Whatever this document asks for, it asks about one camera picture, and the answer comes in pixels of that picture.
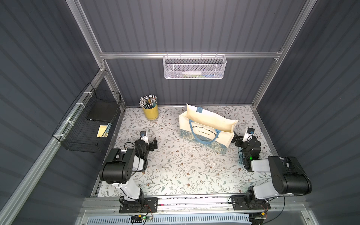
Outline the cream canvas tote bag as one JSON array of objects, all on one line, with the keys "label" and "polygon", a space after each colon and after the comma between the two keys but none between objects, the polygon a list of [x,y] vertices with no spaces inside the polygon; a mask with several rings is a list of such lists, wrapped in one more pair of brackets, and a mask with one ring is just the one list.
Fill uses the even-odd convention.
[{"label": "cream canvas tote bag", "polygon": [[183,139],[200,143],[213,152],[224,155],[235,136],[234,128],[238,121],[187,104],[186,112],[179,115],[179,123]]}]

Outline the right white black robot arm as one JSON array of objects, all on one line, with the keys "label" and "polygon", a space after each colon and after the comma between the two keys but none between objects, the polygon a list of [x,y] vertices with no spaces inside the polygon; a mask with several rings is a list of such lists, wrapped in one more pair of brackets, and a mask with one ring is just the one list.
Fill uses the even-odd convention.
[{"label": "right white black robot arm", "polygon": [[312,184],[295,157],[268,156],[260,159],[261,143],[251,129],[244,136],[234,133],[231,141],[239,147],[239,160],[252,173],[270,173],[271,180],[250,186],[245,195],[247,204],[277,197],[304,196],[312,191]]}]

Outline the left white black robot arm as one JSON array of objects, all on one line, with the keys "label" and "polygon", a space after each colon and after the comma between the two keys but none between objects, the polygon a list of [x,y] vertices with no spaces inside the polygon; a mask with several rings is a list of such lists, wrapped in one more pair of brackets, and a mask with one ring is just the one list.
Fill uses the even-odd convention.
[{"label": "left white black robot arm", "polygon": [[158,148],[157,140],[147,143],[144,139],[136,140],[126,151],[111,149],[103,163],[99,178],[102,182],[113,185],[122,193],[124,203],[144,204],[143,191],[133,179],[136,172],[144,172],[148,166],[148,155]]}]

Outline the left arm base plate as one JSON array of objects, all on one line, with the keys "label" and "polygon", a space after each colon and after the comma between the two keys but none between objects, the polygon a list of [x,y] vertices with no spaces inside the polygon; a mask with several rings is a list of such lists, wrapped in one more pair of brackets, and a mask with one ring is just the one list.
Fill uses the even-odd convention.
[{"label": "left arm base plate", "polygon": [[126,201],[124,197],[120,197],[120,214],[125,213],[154,213],[158,210],[158,198],[145,197],[133,201]]}]

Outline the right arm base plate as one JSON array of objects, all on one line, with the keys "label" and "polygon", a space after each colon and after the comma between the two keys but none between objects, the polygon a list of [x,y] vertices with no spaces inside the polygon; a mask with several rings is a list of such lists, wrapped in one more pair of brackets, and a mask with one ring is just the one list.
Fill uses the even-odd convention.
[{"label": "right arm base plate", "polygon": [[266,200],[256,199],[253,196],[233,195],[230,197],[231,205],[235,211],[264,210],[271,209],[270,203]]}]

